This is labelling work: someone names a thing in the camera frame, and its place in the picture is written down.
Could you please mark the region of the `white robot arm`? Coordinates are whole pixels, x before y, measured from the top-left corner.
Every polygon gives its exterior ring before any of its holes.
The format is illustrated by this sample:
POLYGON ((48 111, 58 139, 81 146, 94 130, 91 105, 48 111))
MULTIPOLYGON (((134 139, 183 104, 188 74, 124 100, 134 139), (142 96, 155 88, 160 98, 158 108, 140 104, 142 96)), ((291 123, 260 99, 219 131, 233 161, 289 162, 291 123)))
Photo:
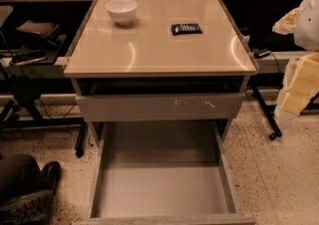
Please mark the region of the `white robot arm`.
POLYGON ((272 31, 292 34, 294 43, 309 52, 296 62, 294 71, 286 69, 275 109, 278 117, 299 116, 319 94, 319 0, 303 0, 277 21, 272 31))

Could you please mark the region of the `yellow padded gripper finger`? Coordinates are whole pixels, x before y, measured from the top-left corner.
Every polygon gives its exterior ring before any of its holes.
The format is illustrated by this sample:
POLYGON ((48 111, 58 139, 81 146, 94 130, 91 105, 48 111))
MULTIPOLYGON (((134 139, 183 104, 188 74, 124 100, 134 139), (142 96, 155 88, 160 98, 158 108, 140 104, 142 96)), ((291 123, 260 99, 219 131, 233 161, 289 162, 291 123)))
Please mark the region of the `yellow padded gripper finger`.
POLYGON ((283 78, 276 108, 276 116, 299 116, 319 93, 319 53, 311 53, 299 60, 290 59, 283 78))
POLYGON ((285 14, 273 25, 272 31, 280 35, 293 34, 295 31, 295 18, 297 11, 298 9, 295 8, 285 14))

